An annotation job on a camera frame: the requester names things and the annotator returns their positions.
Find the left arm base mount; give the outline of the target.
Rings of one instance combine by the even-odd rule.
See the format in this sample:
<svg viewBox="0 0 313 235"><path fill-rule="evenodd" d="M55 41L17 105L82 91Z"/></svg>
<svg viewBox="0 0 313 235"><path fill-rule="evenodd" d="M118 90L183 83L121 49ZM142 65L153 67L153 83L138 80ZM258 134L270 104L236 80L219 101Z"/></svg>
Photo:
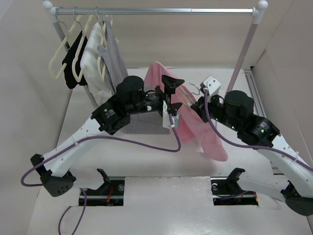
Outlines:
<svg viewBox="0 0 313 235"><path fill-rule="evenodd" d="M86 189L79 196L79 206L117 207L124 205L125 177L109 177L103 169L97 169L102 176L102 184L97 189Z"/></svg>

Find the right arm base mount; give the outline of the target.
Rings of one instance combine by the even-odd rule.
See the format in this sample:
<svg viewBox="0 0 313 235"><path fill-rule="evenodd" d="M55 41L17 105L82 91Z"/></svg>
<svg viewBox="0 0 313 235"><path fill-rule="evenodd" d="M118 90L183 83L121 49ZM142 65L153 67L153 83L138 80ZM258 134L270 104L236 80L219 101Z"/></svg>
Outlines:
<svg viewBox="0 0 313 235"><path fill-rule="evenodd" d="M258 206L255 192L242 190L237 181L245 172L235 168L226 177L212 177L211 191L214 206Z"/></svg>

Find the pink t shirt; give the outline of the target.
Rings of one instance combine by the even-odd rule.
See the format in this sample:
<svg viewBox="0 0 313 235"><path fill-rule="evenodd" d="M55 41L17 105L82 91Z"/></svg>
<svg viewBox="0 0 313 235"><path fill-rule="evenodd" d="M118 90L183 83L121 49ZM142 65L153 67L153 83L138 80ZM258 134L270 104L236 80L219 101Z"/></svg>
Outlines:
<svg viewBox="0 0 313 235"><path fill-rule="evenodd" d="M151 63L145 76L145 85L153 88L160 86L163 90L162 75L177 79L177 76L163 64L159 62ZM180 102L177 97L178 94L179 90L177 88L176 93L171 97L172 103ZM197 140L200 142L206 157L220 162L227 161L227 152L210 124L204 123L196 112L189 112L183 105L179 108L178 113L180 114L180 126L177 129L177 134L182 142L188 143L191 140Z"/></svg>

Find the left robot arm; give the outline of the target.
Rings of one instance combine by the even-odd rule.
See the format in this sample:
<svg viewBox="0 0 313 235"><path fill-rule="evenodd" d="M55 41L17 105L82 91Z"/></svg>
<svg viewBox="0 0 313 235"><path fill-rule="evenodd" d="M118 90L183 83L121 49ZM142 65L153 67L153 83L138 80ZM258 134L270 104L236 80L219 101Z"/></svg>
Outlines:
<svg viewBox="0 0 313 235"><path fill-rule="evenodd" d="M142 78L127 76L117 85L116 93L95 109L71 137L55 150L31 157L31 163L38 172L43 187L51 196L61 196L72 187L90 188L98 194L106 193L109 182L104 170L97 169L102 177L94 179L92 185L84 185L76 183L76 177L70 172L70 168L92 148L96 140L113 140L117 131L130 124L132 115L157 112L162 117L163 128L178 128L178 110L182 103L172 103L171 96L184 80L162 75L161 81L164 88L156 86L151 93L144 91Z"/></svg>

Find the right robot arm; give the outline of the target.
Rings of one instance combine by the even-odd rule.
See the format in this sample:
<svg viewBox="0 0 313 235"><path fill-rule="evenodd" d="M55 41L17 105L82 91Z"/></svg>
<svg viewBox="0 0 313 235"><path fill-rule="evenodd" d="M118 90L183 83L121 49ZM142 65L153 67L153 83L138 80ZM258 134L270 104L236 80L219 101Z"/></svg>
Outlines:
<svg viewBox="0 0 313 235"><path fill-rule="evenodd" d="M313 169L286 142L279 129L267 118L253 112L254 100L242 91L230 91L225 97L204 96L191 105L203 122L225 142L240 148L250 148L265 156L285 175L275 180L248 174L235 168L224 180L222 192L226 198L254 191L281 202L303 216L313 213Z"/></svg>

